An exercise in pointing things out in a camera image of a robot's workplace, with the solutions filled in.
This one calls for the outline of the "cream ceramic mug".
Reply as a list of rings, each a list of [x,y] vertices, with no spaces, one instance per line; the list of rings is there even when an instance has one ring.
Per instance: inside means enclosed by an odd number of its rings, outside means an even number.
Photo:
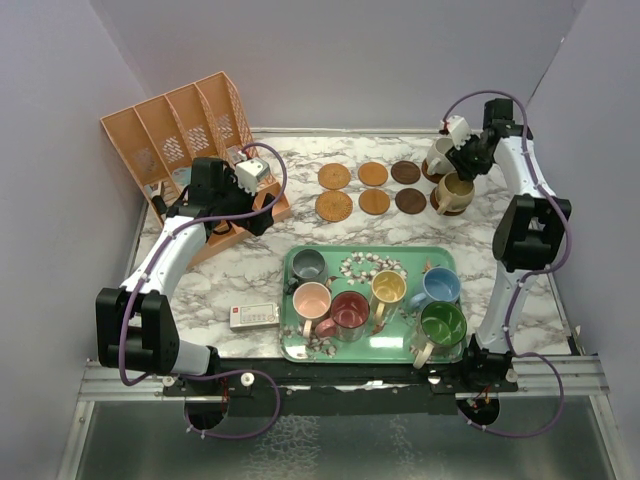
[[[426,156],[428,175],[446,175],[455,170],[446,157],[453,147],[454,143],[449,137],[438,138],[432,143]]]

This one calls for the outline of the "tan ceramic mug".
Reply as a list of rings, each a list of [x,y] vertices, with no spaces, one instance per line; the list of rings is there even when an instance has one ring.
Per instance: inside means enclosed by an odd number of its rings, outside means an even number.
[[[457,172],[443,176],[435,191],[440,211],[467,208],[475,196],[473,182],[462,180]]]

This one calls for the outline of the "dark walnut wooden coaster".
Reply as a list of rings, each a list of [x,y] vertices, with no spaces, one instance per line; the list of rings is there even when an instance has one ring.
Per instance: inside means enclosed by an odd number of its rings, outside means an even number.
[[[391,167],[392,178],[403,185],[416,183],[421,177],[421,170],[417,164],[411,161],[398,161]]]

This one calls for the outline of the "orange wooden coaster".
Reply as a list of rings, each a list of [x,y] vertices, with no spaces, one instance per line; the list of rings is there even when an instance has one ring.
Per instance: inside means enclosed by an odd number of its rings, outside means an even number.
[[[358,178],[366,186],[379,187],[388,180],[388,171],[381,163],[370,161],[359,167]]]

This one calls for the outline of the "light wooden coaster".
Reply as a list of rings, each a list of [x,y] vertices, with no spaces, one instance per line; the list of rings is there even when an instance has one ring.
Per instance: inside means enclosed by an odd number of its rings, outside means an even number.
[[[358,199],[359,207],[369,215],[382,215],[390,207],[389,195],[381,189],[367,189]]]

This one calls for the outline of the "blue ceramic mug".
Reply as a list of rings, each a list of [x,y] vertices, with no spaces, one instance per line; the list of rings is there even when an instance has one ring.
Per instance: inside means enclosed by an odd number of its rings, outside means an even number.
[[[445,267],[434,267],[423,274],[408,297],[410,311],[418,311],[433,302],[456,303],[461,292],[458,275]]]

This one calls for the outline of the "green floral tray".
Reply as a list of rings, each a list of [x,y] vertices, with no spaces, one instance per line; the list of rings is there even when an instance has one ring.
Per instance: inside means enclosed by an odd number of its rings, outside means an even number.
[[[329,289],[333,295],[356,291],[369,298],[371,281],[384,270],[394,271],[407,281],[407,296],[418,292],[418,286],[428,267],[456,270],[451,253],[436,246],[364,246],[311,245],[322,255],[328,267]],[[383,326],[372,320],[355,342],[335,338],[303,336],[303,322],[293,306],[293,297],[284,294],[280,308],[280,350],[284,358],[297,363],[336,364],[412,364],[411,337],[415,331],[416,314],[408,310],[409,298],[404,298]]]

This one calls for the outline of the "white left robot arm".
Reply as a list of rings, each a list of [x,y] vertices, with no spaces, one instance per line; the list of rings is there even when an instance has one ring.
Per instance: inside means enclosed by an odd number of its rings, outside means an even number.
[[[254,236],[273,225],[273,209],[283,194],[268,193],[254,206],[259,185],[270,175],[264,160],[245,158],[235,165],[216,157],[197,157],[190,182],[177,199],[152,199],[164,217],[157,242],[139,267],[117,288],[97,295],[98,359],[102,366],[143,375],[183,375],[206,395],[220,385],[215,348],[180,339],[170,300],[188,265],[220,225],[237,225]]]

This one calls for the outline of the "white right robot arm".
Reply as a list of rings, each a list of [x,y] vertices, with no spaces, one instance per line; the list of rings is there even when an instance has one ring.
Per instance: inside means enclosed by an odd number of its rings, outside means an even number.
[[[559,269],[571,250],[571,203],[555,195],[535,159],[528,121],[515,97],[497,90],[484,105],[480,133],[448,111],[441,122],[453,146],[446,153],[460,179],[472,182],[499,167],[511,201],[495,231],[496,280],[489,306],[459,367],[461,383],[481,391],[505,376],[514,357],[512,338],[527,293],[537,276]]]

